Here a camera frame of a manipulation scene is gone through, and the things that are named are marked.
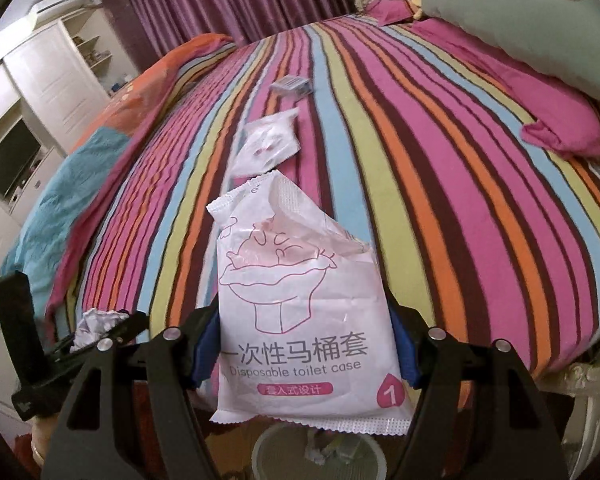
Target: air conditioner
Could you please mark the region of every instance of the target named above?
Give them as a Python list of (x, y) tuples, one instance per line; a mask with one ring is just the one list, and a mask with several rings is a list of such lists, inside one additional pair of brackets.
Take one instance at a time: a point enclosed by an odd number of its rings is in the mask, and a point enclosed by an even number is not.
[(38, 28), (88, 3), (89, 0), (42, 0), (31, 7), (29, 19)]

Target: wardrobe door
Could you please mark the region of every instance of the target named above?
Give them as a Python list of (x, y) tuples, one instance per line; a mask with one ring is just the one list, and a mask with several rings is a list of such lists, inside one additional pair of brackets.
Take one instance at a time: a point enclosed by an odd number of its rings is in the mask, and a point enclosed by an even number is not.
[(61, 22), (37, 32), (4, 63), (20, 94), (67, 153), (109, 103)]

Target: bed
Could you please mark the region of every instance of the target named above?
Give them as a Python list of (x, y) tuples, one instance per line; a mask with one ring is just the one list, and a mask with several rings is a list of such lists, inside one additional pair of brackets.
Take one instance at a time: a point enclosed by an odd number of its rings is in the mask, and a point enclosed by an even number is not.
[[(205, 207), (240, 184), (228, 169), (244, 124), (297, 105), (301, 151), (280, 171), (375, 247), (398, 301), (459, 340), (511, 341), (536, 378), (562, 370), (600, 340), (600, 166), (522, 140), (544, 118), (433, 29), (350, 15), (170, 53), (86, 132), (77, 155), (94, 132), (123, 149), (92, 168), (102, 182), (68, 216), (38, 315), (58, 336), (88, 308), (138, 309), (146, 338), (209, 304), (224, 226)], [(275, 97), (288, 73), (314, 93)]]

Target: small box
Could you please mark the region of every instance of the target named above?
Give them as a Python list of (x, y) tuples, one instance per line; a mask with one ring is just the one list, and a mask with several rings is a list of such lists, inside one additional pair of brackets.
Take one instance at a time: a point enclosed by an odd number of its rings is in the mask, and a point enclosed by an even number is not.
[(296, 101), (314, 91), (311, 82), (307, 78), (298, 75), (285, 75), (282, 79), (273, 83), (271, 89), (282, 97), (294, 97)]

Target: toilet illustration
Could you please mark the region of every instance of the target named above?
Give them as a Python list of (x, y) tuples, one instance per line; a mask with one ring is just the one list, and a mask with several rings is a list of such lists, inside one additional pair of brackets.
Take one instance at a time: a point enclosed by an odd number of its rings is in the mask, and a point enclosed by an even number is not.
[[(230, 224), (237, 220), (231, 218)], [(285, 334), (311, 319), (312, 295), (328, 269), (336, 269), (334, 254), (306, 240), (285, 234), (273, 216), (253, 225), (237, 253), (226, 254), (219, 284), (251, 303), (255, 328), (267, 334)]]

